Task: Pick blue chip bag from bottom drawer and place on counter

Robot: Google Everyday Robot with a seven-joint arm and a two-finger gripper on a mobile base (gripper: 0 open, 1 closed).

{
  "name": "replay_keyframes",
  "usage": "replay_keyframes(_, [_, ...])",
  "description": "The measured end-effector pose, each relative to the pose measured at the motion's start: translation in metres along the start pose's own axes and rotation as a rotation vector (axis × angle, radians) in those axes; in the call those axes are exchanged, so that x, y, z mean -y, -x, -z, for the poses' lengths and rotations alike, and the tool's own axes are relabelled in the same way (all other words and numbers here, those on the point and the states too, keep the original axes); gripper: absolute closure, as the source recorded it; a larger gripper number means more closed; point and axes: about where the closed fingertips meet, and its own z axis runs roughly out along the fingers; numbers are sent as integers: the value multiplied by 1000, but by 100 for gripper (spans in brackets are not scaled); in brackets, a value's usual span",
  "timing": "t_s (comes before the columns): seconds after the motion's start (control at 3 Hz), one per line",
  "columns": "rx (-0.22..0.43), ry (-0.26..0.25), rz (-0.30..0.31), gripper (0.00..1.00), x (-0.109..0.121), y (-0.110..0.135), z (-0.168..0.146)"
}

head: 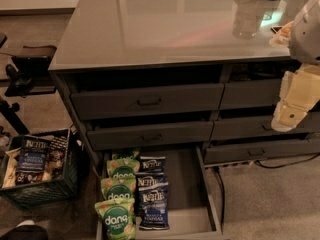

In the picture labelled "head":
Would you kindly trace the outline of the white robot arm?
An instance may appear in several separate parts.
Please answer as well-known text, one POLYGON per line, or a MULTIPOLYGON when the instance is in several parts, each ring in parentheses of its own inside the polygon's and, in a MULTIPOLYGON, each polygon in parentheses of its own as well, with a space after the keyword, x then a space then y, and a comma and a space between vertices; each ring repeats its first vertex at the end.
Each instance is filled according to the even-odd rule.
POLYGON ((308 0, 269 44, 287 47, 290 56, 301 63, 295 72, 284 73, 271 122, 275 131, 288 132, 320 101, 320 0, 308 0))

